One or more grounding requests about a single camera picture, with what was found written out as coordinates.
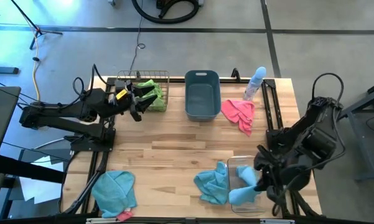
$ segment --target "wooden table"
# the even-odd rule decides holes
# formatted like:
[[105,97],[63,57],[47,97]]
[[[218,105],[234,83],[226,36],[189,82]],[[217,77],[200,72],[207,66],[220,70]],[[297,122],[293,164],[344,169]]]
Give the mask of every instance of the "wooden table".
[[[292,81],[276,79],[276,86],[284,126],[290,127],[299,119]],[[96,78],[94,88],[105,89],[105,84]],[[241,100],[245,88],[243,84],[222,84],[222,101]],[[138,123],[128,113],[117,115],[114,150],[106,168],[128,170],[135,175],[134,191],[138,203],[133,209],[135,217],[240,218],[231,211],[229,204],[211,205],[201,201],[201,193],[193,179],[203,170],[214,169],[217,161],[226,162],[231,156],[238,155],[254,156],[258,152],[256,146],[265,144],[268,127],[261,89],[253,100],[256,111],[250,137],[221,113],[209,123],[189,121],[184,111],[184,95],[183,83],[170,83],[165,113],[148,111]],[[90,152],[80,152],[70,164],[63,188],[62,210],[68,208],[84,188],[90,161]],[[314,179],[301,190],[301,195],[321,213]],[[272,217],[274,203],[267,199],[265,192],[258,195],[256,203],[266,210],[259,217]],[[89,211],[92,205],[91,196]]]

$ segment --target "blue plastic bin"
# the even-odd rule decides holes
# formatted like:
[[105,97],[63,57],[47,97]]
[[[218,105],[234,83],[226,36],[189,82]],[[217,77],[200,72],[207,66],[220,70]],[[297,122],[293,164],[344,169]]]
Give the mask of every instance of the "blue plastic bin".
[[185,74],[185,112],[191,121],[215,119],[221,110],[220,78],[210,70]]

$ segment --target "gray floor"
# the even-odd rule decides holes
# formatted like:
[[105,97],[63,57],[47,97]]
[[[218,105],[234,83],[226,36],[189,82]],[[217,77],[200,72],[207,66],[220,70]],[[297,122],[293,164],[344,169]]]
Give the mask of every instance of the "gray floor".
[[[117,0],[112,8],[106,1],[35,0],[19,5],[36,23],[50,26],[137,27],[139,15],[129,1]],[[273,29],[374,29],[374,0],[267,0]],[[157,14],[153,0],[144,0],[144,8]],[[180,3],[169,12],[187,12]],[[16,8],[0,1],[0,23],[25,24]],[[143,27],[168,27],[144,21]],[[260,0],[205,0],[197,17],[182,28],[264,29]],[[63,36],[47,34],[39,40],[42,63],[37,82],[44,101],[68,102],[74,99],[72,80],[79,76],[88,82],[91,66],[96,63],[102,74],[115,75],[127,70],[133,59],[137,33],[66,32]],[[18,75],[0,75],[0,82],[21,86],[22,92],[35,96],[32,84],[30,32],[0,31],[0,66],[17,66]],[[244,77],[265,66],[273,77],[266,34],[142,33],[135,69],[168,70],[184,75],[188,70],[211,69],[227,77],[237,67]],[[292,78],[301,115],[310,98],[312,82],[324,72],[339,74],[345,83],[342,103],[350,105],[374,85],[374,35],[274,35],[279,67],[283,78]],[[339,84],[332,78],[318,82],[317,95],[333,96]],[[61,138],[63,131],[34,131],[18,123],[20,111],[12,118],[5,141],[25,147]],[[316,183],[324,215],[332,218],[374,222],[374,180],[356,183],[353,178],[365,166],[349,125],[340,123],[347,145],[345,157],[316,171]],[[1,154],[18,157],[18,149],[3,146]],[[48,205],[22,213],[19,208],[33,203],[17,202],[13,217],[45,215]]]

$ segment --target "pink cloth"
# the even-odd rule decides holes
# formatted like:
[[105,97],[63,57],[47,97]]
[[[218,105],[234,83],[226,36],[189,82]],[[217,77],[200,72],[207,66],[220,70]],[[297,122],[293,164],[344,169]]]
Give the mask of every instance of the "pink cloth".
[[120,222],[124,222],[131,217],[133,217],[133,214],[131,212],[122,212],[122,213],[120,213],[119,215],[116,216],[116,218]]
[[239,122],[239,129],[243,133],[251,135],[251,124],[255,114],[255,105],[252,102],[226,100],[222,103],[222,113],[233,123]]

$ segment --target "light blue cloth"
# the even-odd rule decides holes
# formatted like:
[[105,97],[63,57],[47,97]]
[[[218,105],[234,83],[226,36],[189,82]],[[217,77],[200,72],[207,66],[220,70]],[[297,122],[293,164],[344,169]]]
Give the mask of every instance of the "light blue cloth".
[[255,202],[255,197],[260,192],[255,191],[257,180],[253,169],[250,166],[238,166],[236,175],[246,182],[247,187],[232,190],[229,194],[230,204],[241,205],[245,202]]
[[113,218],[126,208],[137,206],[133,190],[134,175],[128,171],[107,171],[93,186],[93,194],[103,218]]
[[196,175],[194,182],[202,192],[201,200],[216,205],[224,205],[228,197],[227,167],[223,162],[217,163],[215,170],[203,171]]

